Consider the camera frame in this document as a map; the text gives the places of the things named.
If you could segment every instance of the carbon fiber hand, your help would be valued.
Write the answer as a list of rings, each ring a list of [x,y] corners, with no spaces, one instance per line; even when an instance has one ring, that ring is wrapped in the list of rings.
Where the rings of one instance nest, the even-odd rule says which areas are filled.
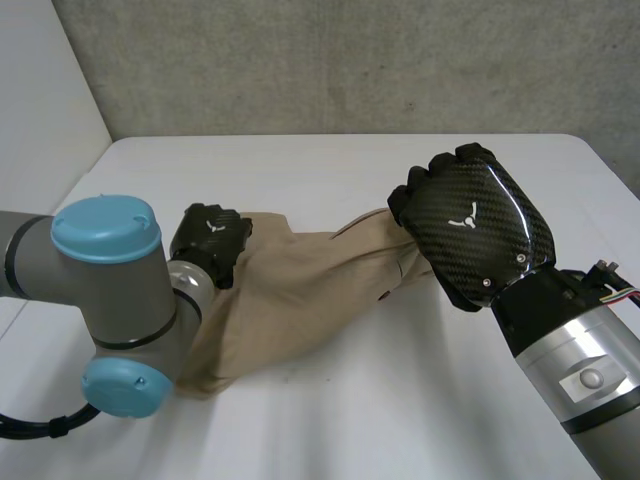
[[[547,223],[493,153],[477,143],[413,167],[388,200],[455,306],[477,311],[511,282],[555,263]]]

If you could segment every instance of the light blue joint cap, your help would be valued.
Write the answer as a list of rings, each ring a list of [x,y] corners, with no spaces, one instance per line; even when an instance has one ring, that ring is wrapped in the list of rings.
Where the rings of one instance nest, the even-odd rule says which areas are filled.
[[[126,358],[94,358],[82,377],[87,402],[115,417],[153,415],[173,385],[163,373]]]
[[[162,235],[148,203],[126,195],[100,195],[64,208],[53,219],[51,240],[63,254],[88,263],[138,260]]]

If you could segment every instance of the robotic hand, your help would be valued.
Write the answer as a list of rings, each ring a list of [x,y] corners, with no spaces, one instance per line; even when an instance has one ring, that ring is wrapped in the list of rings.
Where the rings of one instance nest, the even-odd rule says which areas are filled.
[[[637,478],[640,341],[606,306],[636,291],[617,265],[555,269],[547,223],[477,143],[413,167],[388,204],[453,305],[492,309],[516,362],[596,472]]]
[[[135,197],[88,198],[55,217],[0,211],[0,297],[78,307],[96,347],[82,377],[85,408],[48,423],[0,415],[0,438],[56,438],[100,411],[157,411],[210,315],[214,286],[233,285],[251,231],[234,210],[194,204],[167,262],[153,210]]]

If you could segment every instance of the colored wires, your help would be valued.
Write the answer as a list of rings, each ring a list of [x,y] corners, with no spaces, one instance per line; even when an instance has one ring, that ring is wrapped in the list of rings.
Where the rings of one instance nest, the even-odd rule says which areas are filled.
[[[622,300],[629,297],[640,297],[640,290],[633,287],[624,288],[618,292],[612,293],[611,295],[602,297],[600,301],[605,305],[613,305],[614,303],[621,302]]]

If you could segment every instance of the white table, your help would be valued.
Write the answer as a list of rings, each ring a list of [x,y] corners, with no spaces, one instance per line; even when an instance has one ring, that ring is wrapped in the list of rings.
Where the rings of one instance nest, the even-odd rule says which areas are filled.
[[[541,210],[560,267],[605,258],[640,283],[640,203],[584,142],[564,135],[128,139],[65,203],[139,196],[154,207],[165,247],[192,202],[281,212],[298,231],[334,230],[384,206],[412,165],[471,141],[493,150]],[[0,342],[0,411],[33,420],[75,411],[93,353],[79,312],[31,302],[11,323],[19,305],[2,305],[0,321],[11,326]],[[637,311],[624,303],[617,311],[640,333]],[[58,440],[0,440],[0,478],[596,477],[491,313],[455,310],[429,280],[394,293],[325,347],[216,399],[174,398],[141,421],[103,414]]]

